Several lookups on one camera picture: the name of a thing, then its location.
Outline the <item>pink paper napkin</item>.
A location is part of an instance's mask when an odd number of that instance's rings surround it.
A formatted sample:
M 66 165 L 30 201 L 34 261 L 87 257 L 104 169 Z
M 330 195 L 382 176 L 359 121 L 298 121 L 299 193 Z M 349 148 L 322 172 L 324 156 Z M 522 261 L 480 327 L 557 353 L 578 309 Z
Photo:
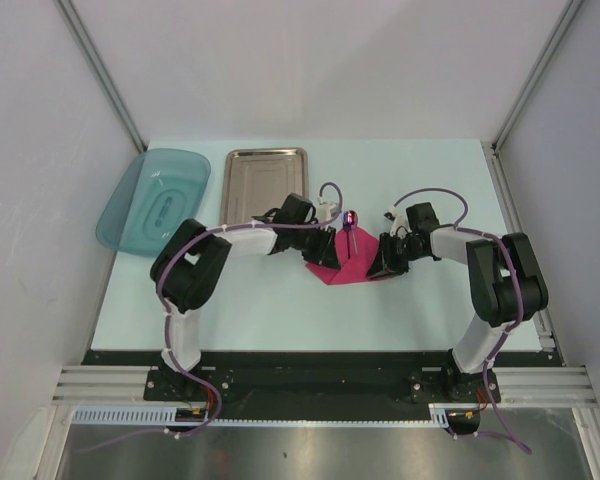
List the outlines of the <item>pink paper napkin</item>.
M 309 263 L 306 264 L 307 270 L 324 284 L 330 286 L 370 282 L 370 279 L 366 278 L 366 272 L 376 255 L 379 238 L 360 227 L 356 228 L 356 238 L 359 253 L 349 259 L 345 232 L 343 229 L 337 232 L 336 251 L 341 264 L 340 270 L 332 270 Z

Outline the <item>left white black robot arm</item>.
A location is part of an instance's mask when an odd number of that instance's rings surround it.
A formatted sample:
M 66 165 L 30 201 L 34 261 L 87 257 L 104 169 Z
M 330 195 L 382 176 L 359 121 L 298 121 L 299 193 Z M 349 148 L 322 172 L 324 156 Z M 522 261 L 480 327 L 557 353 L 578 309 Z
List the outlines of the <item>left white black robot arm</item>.
M 150 270 L 164 308 L 161 357 L 171 369 L 165 383 L 171 393 L 187 400 L 200 390 L 201 376 L 193 368 L 201 360 L 201 310 L 216 290 L 229 258 L 293 249 L 308 264 L 338 271 L 341 265 L 332 223 L 341 211 L 341 201 L 313 203 L 292 193 L 280 207 L 246 223 L 208 228 L 188 219 L 180 225 Z

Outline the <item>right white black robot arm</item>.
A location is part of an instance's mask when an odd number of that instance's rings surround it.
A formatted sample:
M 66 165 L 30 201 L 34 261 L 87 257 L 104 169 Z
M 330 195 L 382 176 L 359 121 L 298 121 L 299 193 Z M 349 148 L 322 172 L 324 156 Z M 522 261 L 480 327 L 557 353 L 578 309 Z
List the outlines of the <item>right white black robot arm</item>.
M 548 288 L 528 236 L 515 232 L 499 237 L 443 225 L 429 202 L 408 207 L 403 216 L 386 216 L 392 229 L 380 235 L 366 277 L 396 277 L 427 257 L 466 266 L 474 317 L 449 351 L 434 387 L 452 401 L 488 394 L 491 369 L 508 337 L 548 305 Z

